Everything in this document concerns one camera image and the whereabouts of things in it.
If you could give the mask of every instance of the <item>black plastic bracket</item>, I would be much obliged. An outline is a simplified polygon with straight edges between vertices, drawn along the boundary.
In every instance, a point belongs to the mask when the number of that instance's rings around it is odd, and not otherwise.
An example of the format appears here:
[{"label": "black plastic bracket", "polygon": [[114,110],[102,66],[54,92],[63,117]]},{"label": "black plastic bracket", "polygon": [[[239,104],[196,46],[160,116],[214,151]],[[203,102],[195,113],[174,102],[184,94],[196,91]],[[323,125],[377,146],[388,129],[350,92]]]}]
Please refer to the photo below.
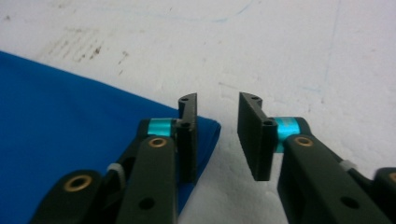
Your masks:
[{"label": "black plastic bracket", "polygon": [[116,223],[177,223],[175,147],[163,136],[140,144]]},{"label": "black plastic bracket", "polygon": [[277,145],[276,122],[262,112],[262,99],[239,93],[238,135],[255,180],[269,180]]},{"label": "black plastic bracket", "polygon": [[177,152],[181,182],[195,183],[197,177],[197,94],[192,93],[178,100]]},{"label": "black plastic bracket", "polygon": [[45,196],[30,223],[99,223],[102,177],[91,170],[63,176]]},{"label": "black plastic bracket", "polygon": [[277,189],[289,223],[391,223],[317,138],[284,146]]}]

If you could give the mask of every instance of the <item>white surface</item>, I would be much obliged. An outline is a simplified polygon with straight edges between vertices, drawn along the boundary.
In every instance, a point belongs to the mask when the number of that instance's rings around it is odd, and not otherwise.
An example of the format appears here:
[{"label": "white surface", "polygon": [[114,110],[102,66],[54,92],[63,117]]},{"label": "white surface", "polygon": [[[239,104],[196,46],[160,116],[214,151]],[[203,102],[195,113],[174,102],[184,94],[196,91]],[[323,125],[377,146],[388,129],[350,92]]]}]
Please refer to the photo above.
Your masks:
[{"label": "white surface", "polygon": [[2,0],[0,50],[199,114],[222,133],[179,223],[287,223],[236,134],[238,92],[305,117],[360,171],[395,166],[396,2]]}]

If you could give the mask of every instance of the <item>blue fabric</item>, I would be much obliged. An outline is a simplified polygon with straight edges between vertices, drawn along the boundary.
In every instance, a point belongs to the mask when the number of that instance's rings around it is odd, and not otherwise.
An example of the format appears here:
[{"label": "blue fabric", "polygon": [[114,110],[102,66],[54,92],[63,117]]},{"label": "blue fabric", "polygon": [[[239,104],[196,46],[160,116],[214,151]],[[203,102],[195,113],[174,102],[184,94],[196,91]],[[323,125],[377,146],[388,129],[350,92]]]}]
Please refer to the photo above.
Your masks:
[{"label": "blue fabric", "polygon": [[[104,175],[141,119],[177,115],[174,108],[0,52],[0,223],[26,223],[63,175],[79,169]],[[198,118],[198,127],[200,175],[220,126]],[[178,185],[179,212],[192,189]]]}]

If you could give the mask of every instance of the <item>stain on surface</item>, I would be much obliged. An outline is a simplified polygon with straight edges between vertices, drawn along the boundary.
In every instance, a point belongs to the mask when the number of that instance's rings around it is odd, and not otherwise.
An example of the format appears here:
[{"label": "stain on surface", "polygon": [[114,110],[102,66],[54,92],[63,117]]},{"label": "stain on surface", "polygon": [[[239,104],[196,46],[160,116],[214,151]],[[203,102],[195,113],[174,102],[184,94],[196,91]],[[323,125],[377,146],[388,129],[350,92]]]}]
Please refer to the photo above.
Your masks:
[{"label": "stain on surface", "polygon": [[232,86],[232,85],[224,83],[224,82],[219,82],[218,84],[221,87],[226,87],[226,88],[229,88],[229,89],[237,90],[237,88],[235,86]]},{"label": "stain on surface", "polygon": [[59,9],[69,7],[73,3],[73,0],[58,0],[49,3],[50,7],[57,7]]},{"label": "stain on surface", "polygon": [[66,27],[64,35],[56,42],[50,43],[45,51],[51,59],[71,60],[75,63],[92,60],[104,45],[104,41],[98,36],[98,30]]},{"label": "stain on surface", "polygon": [[239,6],[236,8],[226,10],[220,14],[214,14],[209,16],[206,16],[206,13],[203,13],[202,15],[190,15],[190,13],[182,13],[185,10],[182,10],[183,7],[180,6],[177,7],[178,10],[173,10],[173,7],[169,7],[169,9],[166,10],[150,9],[150,7],[146,6],[145,1],[141,1],[141,3],[136,3],[133,1],[130,4],[109,3],[107,5],[96,6],[93,9],[99,11],[119,12],[128,15],[138,15],[142,17],[153,17],[165,20],[222,23],[243,14],[245,11],[251,8],[254,2],[254,0],[244,0],[241,4],[238,4]]},{"label": "stain on surface", "polygon": [[101,47],[98,47],[98,48],[95,49],[95,51],[93,52],[93,54],[90,57],[90,60],[93,59],[96,55],[98,55],[100,53],[100,48]]},{"label": "stain on surface", "polygon": [[127,51],[122,52],[122,59],[119,61],[119,64],[121,64],[123,61],[125,61],[126,58],[128,58],[129,53]]}]

